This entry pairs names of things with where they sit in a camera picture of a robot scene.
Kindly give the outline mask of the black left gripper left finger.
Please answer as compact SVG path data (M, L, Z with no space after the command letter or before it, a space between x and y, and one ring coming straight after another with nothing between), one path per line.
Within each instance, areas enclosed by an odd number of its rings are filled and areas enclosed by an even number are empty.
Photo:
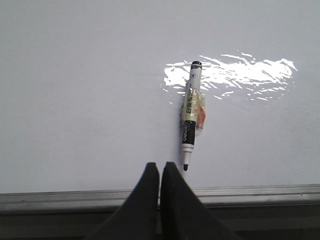
M154 240L160 175L154 162L146 164L135 188L120 206L87 240Z

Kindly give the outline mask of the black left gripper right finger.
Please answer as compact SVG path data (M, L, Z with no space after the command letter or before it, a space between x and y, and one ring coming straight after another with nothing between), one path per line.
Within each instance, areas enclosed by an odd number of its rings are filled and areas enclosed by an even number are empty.
M160 216L165 240L239 240L185 182L174 162L167 162L160 188Z

